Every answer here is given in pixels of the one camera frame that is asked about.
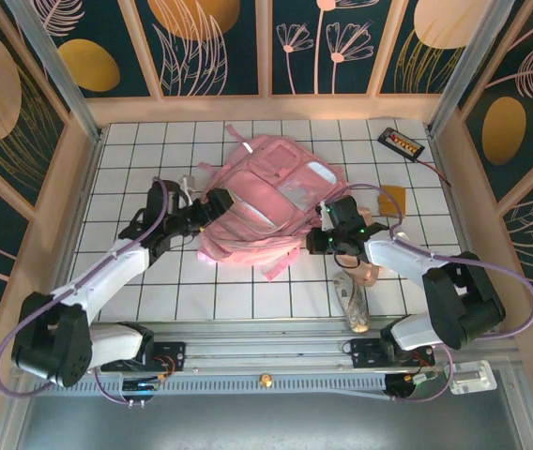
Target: backpack strap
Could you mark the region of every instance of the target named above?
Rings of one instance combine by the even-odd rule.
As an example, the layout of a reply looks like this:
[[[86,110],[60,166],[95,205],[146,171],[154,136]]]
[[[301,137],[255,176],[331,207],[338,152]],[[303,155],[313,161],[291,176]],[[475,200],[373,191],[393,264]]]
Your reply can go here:
[[[278,274],[280,274],[284,269],[287,268],[288,265],[293,263],[296,258],[300,255],[300,247],[294,248],[292,251],[289,252],[288,255],[285,255],[279,262],[277,262],[277,265],[270,269],[269,271],[263,273],[267,281],[272,281],[277,277]]]
[[[208,164],[207,162],[198,162],[198,169],[202,169],[203,171],[206,171],[210,177],[214,177],[214,175],[217,174],[217,172],[219,171],[217,168],[215,168],[214,166]]]
[[[237,130],[233,127],[233,125],[228,124],[228,125],[225,127],[225,129],[227,130],[227,132],[228,132],[232,137],[236,138],[237,141],[238,141],[239,143],[241,143],[244,147],[246,147],[246,149],[247,149],[250,153],[253,153],[254,150],[250,147],[250,144],[248,143],[248,141],[246,141],[246,140],[244,139],[244,137],[243,137],[241,134],[239,134],[239,133],[237,132]]]

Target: pink fabric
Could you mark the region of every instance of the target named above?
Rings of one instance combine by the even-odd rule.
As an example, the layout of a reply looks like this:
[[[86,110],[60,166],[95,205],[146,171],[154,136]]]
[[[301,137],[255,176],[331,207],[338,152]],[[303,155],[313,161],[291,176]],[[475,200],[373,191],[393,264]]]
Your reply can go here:
[[[207,162],[198,163],[198,168],[208,172],[210,176],[214,176],[219,172],[215,167],[211,166]]]
[[[245,141],[233,127],[227,131],[242,144],[213,175],[203,196],[212,188],[226,188],[235,202],[200,234],[198,255],[219,263],[277,262],[264,274],[270,281],[297,257],[304,236],[320,223],[318,203],[347,182],[290,139],[259,136]]]

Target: battery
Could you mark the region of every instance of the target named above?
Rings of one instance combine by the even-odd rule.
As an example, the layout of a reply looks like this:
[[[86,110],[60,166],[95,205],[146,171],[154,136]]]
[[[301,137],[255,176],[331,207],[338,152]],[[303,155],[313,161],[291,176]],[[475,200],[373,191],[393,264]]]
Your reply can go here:
[[[410,159],[413,162],[417,161],[417,158],[425,149],[420,143],[413,141],[401,132],[390,127],[386,128],[377,140],[398,155]]]

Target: brass knob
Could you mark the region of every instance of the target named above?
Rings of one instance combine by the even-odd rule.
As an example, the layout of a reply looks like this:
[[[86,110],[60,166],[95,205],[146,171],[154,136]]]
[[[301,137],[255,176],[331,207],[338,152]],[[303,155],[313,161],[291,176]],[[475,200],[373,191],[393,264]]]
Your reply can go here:
[[[273,385],[273,377],[264,373],[260,376],[260,385],[263,387],[271,387]]]

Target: backpack front pocket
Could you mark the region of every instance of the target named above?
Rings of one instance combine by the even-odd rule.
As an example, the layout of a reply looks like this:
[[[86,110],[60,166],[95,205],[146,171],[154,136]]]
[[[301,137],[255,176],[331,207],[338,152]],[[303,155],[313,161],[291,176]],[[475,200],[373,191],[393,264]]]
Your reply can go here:
[[[338,176],[318,161],[300,166],[277,190],[305,213],[325,199],[338,183]]]
[[[300,149],[285,139],[274,139],[248,161],[251,170],[268,183],[276,184],[301,160]]]
[[[235,202],[220,224],[244,239],[255,238],[256,233],[274,233],[287,225],[296,212],[280,192],[251,172],[236,172],[223,186]]]

